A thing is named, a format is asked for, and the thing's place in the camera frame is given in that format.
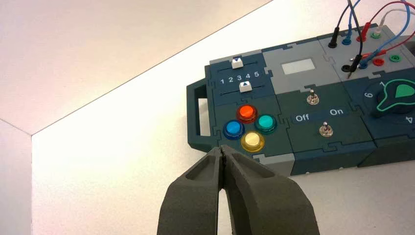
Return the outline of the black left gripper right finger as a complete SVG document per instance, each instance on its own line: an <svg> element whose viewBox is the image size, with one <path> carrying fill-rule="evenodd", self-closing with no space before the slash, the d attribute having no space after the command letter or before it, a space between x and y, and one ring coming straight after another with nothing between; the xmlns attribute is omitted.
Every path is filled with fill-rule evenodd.
<svg viewBox="0 0 415 235"><path fill-rule="evenodd" d="M227 145L224 189L234 235L318 235L313 206L300 186Z"/></svg>

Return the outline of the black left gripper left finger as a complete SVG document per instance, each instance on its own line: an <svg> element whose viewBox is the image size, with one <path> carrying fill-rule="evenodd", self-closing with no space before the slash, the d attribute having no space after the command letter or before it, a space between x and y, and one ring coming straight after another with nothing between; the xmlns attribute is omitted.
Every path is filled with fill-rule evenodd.
<svg viewBox="0 0 415 235"><path fill-rule="evenodd" d="M219 147L172 182L161 205L159 235L215 235L224 161Z"/></svg>

